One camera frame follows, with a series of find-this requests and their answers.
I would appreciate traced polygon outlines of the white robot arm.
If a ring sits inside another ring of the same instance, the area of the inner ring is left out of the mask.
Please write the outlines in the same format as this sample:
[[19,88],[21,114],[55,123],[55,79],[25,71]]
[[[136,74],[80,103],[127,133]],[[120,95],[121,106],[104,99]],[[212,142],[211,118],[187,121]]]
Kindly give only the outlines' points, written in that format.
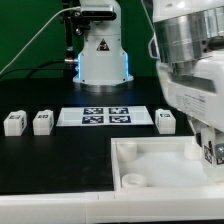
[[[224,164],[224,0],[141,0],[153,7],[151,55],[167,103],[187,114],[204,159]],[[77,87],[109,90],[133,81],[120,43],[116,0],[80,0],[74,31],[84,35]]]

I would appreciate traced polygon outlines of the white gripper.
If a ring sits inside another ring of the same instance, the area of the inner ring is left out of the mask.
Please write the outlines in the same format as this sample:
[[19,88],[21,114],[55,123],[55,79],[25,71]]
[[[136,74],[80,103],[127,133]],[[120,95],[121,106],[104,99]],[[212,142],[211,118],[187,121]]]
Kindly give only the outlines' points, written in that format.
[[156,64],[166,102],[183,113],[224,132],[224,62],[202,59],[193,76],[176,76],[165,63]]

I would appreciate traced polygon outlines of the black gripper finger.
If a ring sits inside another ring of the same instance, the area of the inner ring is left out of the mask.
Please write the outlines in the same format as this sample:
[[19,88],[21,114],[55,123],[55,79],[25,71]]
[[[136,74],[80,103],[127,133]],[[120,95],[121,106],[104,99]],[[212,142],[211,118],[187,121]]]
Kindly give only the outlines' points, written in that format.
[[224,143],[215,145],[214,156],[218,165],[224,164]]

